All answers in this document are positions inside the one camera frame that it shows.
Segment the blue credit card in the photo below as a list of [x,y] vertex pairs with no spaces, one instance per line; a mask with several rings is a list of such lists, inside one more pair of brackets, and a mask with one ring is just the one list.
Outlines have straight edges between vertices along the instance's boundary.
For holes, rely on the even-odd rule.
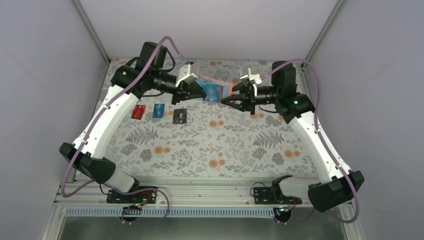
[[222,86],[216,83],[204,83],[202,86],[203,92],[206,94],[204,98],[207,102],[220,103]]
[[154,119],[162,119],[164,117],[165,105],[162,103],[155,103],[153,107],[152,117]]

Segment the black VIP card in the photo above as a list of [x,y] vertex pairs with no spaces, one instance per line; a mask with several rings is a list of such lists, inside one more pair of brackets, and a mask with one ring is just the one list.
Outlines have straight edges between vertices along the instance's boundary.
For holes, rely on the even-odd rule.
[[187,109],[179,108],[173,112],[173,123],[174,124],[186,124],[187,123]]
[[175,109],[173,111],[172,123],[173,124],[181,124],[184,119],[184,111],[183,109]]

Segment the red VIP card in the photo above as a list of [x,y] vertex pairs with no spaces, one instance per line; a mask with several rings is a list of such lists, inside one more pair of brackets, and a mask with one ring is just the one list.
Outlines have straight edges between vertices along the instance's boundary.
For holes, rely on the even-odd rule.
[[135,120],[141,120],[145,113],[145,110],[145,105],[136,104],[132,111],[131,118]]

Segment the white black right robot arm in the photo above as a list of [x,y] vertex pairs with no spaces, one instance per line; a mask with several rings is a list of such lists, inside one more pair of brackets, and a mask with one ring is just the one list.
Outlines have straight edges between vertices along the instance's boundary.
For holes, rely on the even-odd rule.
[[280,177],[270,191],[274,202],[282,204],[296,197],[308,200],[321,213],[350,200],[357,205],[358,190],[365,178],[361,171],[351,169],[329,140],[318,117],[318,104],[298,92],[296,63],[310,64],[304,59],[276,61],[271,72],[263,76],[250,69],[241,70],[240,82],[232,88],[234,94],[221,103],[252,115],[257,106],[274,105],[275,112],[307,148],[318,177]]

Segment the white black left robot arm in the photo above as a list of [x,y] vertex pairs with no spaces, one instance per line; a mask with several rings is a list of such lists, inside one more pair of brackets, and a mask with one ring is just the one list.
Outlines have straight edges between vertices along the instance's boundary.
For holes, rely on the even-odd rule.
[[196,83],[199,74],[194,62],[186,59],[177,75],[170,73],[172,68],[163,68],[169,53],[161,42],[147,41],[138,57],[115,71],[104,100],[88,125],[73,142],[64,142],[59,148],[68,162],[60,185],[62,196],[72,196],[65,188],[70,171],[75,169],[93,182],[115,189],[128,203],[139,197],[138,180],[105,157],[107,146],[125,115],[150,90],[170,94],[173,105],[206,96]]

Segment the floral patterned table mat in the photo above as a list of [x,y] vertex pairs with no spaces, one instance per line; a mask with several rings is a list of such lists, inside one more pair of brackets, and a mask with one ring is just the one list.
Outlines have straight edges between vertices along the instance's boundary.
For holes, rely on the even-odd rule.
[[[171,104],[169,94],[150,90],[139,101],[142,119],[128,112],[114,132],[105,157],[134,176],[316,177],[301,139],[273,105],[255,114],[203,100]],[[163,118],[153,118],[164,104]],[[176,109],[187,109],[187,122],[173,124]]]

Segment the aluminium mounting rail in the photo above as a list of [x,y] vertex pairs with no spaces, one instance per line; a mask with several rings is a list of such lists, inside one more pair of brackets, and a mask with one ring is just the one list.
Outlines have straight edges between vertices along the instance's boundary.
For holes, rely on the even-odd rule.
[[[180,176],[138,176],[142,186],[154,186],[163,191],[171,207],[266,207],[257,205],[250,188],[255,182],[271,185],[275,177],[180,177]],[[77,177],[67,183],[68,192],[88,181]],[[71,197],[62,197],[58,191],[55,205],[63,206],[106,206],[107,196],[102,194],[98,184],[90,183]]]

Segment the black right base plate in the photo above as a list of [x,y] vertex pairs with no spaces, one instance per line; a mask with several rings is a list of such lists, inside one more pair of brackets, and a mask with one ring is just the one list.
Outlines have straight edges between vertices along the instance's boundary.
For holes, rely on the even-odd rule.
[[251,194],[256,205],[301,205],[303,203],[300,198],[275,193],[271,187],[254,187]]

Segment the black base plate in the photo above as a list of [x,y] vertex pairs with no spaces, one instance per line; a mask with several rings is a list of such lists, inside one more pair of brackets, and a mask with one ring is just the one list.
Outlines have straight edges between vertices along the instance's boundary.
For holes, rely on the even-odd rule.
[[256,205],[301,205],[303,203],[300,198],[275,193],[271,187],[254,187],[251,194]]
[[124,195],[109,190],[106,198],[108,204],[154,204],[156,202],[157,187],[156,186],[139,186],[138,190],[150,189],[132,195]]

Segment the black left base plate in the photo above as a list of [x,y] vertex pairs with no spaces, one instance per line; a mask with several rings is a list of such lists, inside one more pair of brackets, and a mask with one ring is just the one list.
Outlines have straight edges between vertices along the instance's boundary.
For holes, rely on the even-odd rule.
[[108,204],[154,204],[156,202],[157,187],[156,186],[139,186],[138,190],[150,189],[132,195],[124,195],[109,190],[106,198]]

